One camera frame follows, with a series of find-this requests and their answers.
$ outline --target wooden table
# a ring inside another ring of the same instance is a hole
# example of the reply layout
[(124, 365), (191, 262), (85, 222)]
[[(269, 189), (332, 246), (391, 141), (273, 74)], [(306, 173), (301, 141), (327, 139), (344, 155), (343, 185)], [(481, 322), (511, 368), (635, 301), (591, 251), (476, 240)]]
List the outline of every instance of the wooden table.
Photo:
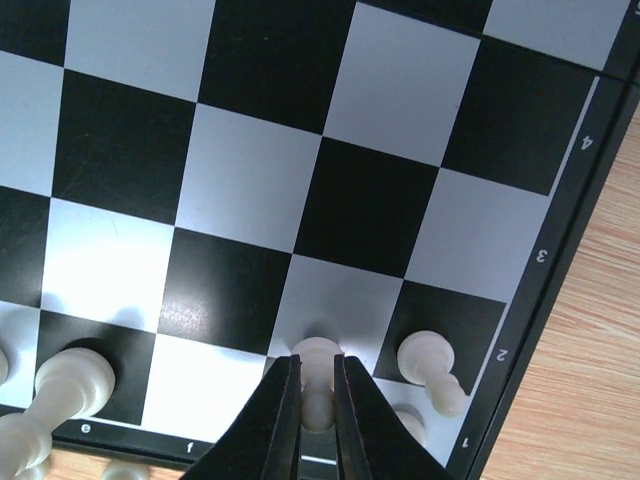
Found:
[[(483, 478), (640, 478), (640, 109)], [(56, 451), (51, 479), (106, 460)], [(179, 473), (153, 469), (154, 479)]]

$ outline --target white pawn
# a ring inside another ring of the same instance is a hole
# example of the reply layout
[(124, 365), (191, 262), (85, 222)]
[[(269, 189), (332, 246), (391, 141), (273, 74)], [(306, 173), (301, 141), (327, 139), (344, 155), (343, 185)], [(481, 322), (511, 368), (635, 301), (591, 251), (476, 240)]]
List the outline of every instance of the white pawn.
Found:
[(7, 356), (4, 354), (2, 349), (0, 348), (0, 385), (4, 383), (4, 381), (9, 376), (9, 361), (7, 360)]
[(149, 480), (149, 469), (139, 463), (112, 460), (100, 478), (101, 480)]
[(420, 444), (421, 447), (427, 446), (427, 431), (416, 417), (407, 412), (396, 411), (396, 415), (404, 425), (411, 436)]
[(333, 358), (342, 350), (331, 340), (312, 337), (296, 345), (291, 353), (300, 355), (301, 423), (312, 432), (324, 432), (334, 422)]
[(436, 412), (446, 417), (462, 415), (467, 395), (451, 375), (455, 354), (451, 344), (436, 332), (409, 335), (398, 350), (398, 368), (409, 382), (424, 385)]
[(51, 432), (70, 418), (98, 413), (114, 386), (113, 369), (92, 350), (71, 348), (44, 362), (29, 408), (0, 417), (0, 480), (42, 463), (51, 452)]
[(15, 480), (44, 480), (51, 468), (51, 462), (47, 458), (44, 462), (39, 463), (35, 467), (27, 468)]

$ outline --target black square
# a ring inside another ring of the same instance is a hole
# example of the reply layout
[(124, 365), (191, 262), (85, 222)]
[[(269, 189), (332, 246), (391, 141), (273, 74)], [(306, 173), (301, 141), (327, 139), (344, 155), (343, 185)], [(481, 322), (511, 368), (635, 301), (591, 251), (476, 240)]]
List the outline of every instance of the black square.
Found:
[(404, 276), (437, 173), (323, 138), (295, 253)]
[(504, 303), (405, 281), (382, 343), (374, 376), (407, 381), (398, 370), (398, 348), (414, 332), (442, 335), (456, 355), (451, 373), (468, 395), (500, 322)]
[(0, 50), (64, 66), (71, 0), (2, 0)]
[(158, 332), (266, 355), (290, 260), (176, 228)]
[(49, 199), (0, 187), (0, 300), (40, 307)]
[(322, 133), (354, 0), (218, 0), (201, 103)]
[(195, 104), (66, 70), (53, 195), (173, 223)]
[(365, 0), (401, 15), (437, 25), (482, 34), (493, 0)]
[(113, 367), (116, 388), (96, 417), (140, 425), (154, 342), (153, 333), (43, 310), (36, 368), (66, 348), (98, 352)]
[(442, 166), (548, 195), (593, 74), (483, 40)]

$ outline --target chessboard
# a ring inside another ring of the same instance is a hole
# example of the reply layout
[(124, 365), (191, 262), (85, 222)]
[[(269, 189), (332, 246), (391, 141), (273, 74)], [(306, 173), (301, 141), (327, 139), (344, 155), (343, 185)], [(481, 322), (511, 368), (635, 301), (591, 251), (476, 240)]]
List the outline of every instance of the chessboard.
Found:
[[(114, 367), (57, 445), (186, 468), (323, 336), (478, 478), (638, 102), (637, 0), (0, 4), (0, 414)], [(453, 346), (464, 415), (400, 375)], [(335, 478), (332, 433), (301, 471)]]

